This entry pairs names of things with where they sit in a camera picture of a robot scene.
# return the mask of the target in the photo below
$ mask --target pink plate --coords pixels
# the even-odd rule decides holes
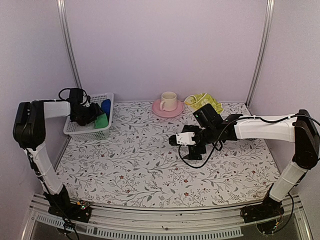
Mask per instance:
[[[161,102],[161,99],[158,99],[152,104],[152,111],[155,115],[157,115],[161,118],[165,118],[165,119],[174,118],[174,117],[180,115],[185,109],[184,104],[182,102],[180,102],[179,100],[177,100],[178,106],[176,107],[175,110],[161,111],[160,110],[160,102]]]

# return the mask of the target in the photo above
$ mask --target plastic basket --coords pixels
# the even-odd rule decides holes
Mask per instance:
[[[73,140],[77,142],[81,141],[91,141],[91,140],[99,140],[105,139],[109,136],[109,128],[112,124],[112,116],[113,116],[113,108],[114,108],[114,94],[111,92],[99,95],[90,95],[92,103],[98,103],[101,106],[101,103],[110,99],[110,116],[108,121],[108,126],[104,128],[95,129],[95,123],[91,122],[86,126],[80,126],[76,122],[71,122],[70,117],[68,116],[63,128],[63,133],[66,135],[70,135]]]

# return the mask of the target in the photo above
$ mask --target vent grille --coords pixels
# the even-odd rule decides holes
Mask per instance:
[[[36,220],[38,222],[63,229],[64,221],[55,216],[48,216],[38,213]],[[229,228],[225,230],[217,230],[210,232],[195,233],[138,233],[128,231],[114,231],[101,227],[87,226],[86,232],[80,234],[101,237],[109,240],[223,240],[242,237],[240,227]]]

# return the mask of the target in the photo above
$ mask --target leaf pattern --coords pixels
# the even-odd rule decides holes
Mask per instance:
[[[132,207],[220,206],[262,199],[278,179],[262,139],[227,141],[204,167],[189,168],[168,137],[197,121],[187,107],[180,116],[165,119],[154,115],[151,106],[115,103],[109,138],[69,142],[56,172],[72,198]],[[250,114],[243,103],[222,107],[223,118]],[[203,161],[188,162],[196,166]]]

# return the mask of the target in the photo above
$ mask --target white wall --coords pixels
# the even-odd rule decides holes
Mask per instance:
[[[277,0],[262,72],[251,106],[256,115],[281,115],[307,109],[320,120],[320,2]],[[281,170],[294,144],[271,141]],[[315,240],[320,239],[320,165],[298,187]]]
[[[39,183],[13,139],[18,104],[57,98],[74,86],[55,0],[0,1],[0,239],[17,240]],[[61,149],[64,119],[47,123],[52,160]]]
[[[69,0],[66,13],[79,76],[90,94],[181,100],[209,92],[245,102],[266,0]]]

